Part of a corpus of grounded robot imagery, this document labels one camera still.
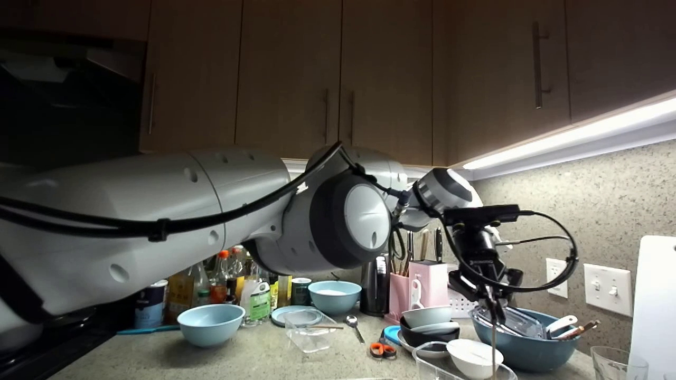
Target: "kitchen counter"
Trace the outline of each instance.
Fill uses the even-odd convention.
[[[107,377],[416,377],[416,360],[399,348],[399,356],[373,359],[368,343],[379,340],[386,320],[360,316],[361,343],[351,327],[330,335],[331,351],[322,356],[304,356],[285,335],[283,327],[261,323],[241,329],[220,348],[192,348],[179,332],[159,332],[146,335],[115,335],[89,354],[54,373],[54,380],[107,380]],[[461,320],[461,335],[475,338],[470,320]],[[520,373],[523,380],[589,380],[592,359],[574,353],[555,373]]]

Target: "wooden cabinet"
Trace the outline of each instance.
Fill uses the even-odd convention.
[[[673,15],[669,0],[569,0],[572,121],[676,89]]]
[[[246,0],[236,143],[308,158],[337,139],[341,0]]]
[[[236,143],[430,162],[430,4],[248,0]]]
[[[2,0],[0,28],[115,41],[147,37],[151,0]]]
[[[241,0],[160,0],[146,61],[143,152],[234,141]]]
[[[430,1],[345,0],[341,139],[430,164]]]
[[[439,105],[448,162],[569,123],[567,24],[562,0],[436,1],[442,47]]]

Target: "bottle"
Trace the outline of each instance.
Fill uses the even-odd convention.
[[[189,271],[167,278],[167,323],[176,323],[178,314],[192,307],[194,281]]]
[[[241,292],[241,307],[246,308],[246,327],[256,327],[271,316],[272,295],[267,273],[252,263],[252,274]]]
[[[232,302],[236,292],[236,276],[242,273],[242,261],[238,259],[234,248],[221,248],[215,256],[213,273],[223,292],[223,302]]]
[[[205,263],[203,261],[194,263],[189,274],[194,284],[192,307],[210,303],[210,276],[208,276]]]

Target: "white bowl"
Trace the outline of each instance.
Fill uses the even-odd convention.
[[[492,360],[492,347],[481,343],[478,340],[449,340],[445,343],[453,364],[467,375],[467,377],[491,377],[492,368],[500,368],[502,353],[494,351],[494,366]]]

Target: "wall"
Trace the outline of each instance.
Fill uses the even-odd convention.
[[[580,340],[630,347],[631,319],[585,303],[584,263],[630,269],[636,274],[639,240],[645,234],[676,234],[676,143],[660,143],[580,162],[558,164],[478,181],[486,205],[517,202],[558,217],[578,243],[578,269],[569,281],[569,300],[546,292],[517,295],[520,307],[551,314],[574,313],[580,320],[600,320],[600,329]],[[547,221],[521,217],[502,225],[502,239],[555,232]],[[509,263],[527,271],[527,282],[546,281],[546,257],[564,257],[567,245],[538,243],[509,254]]]

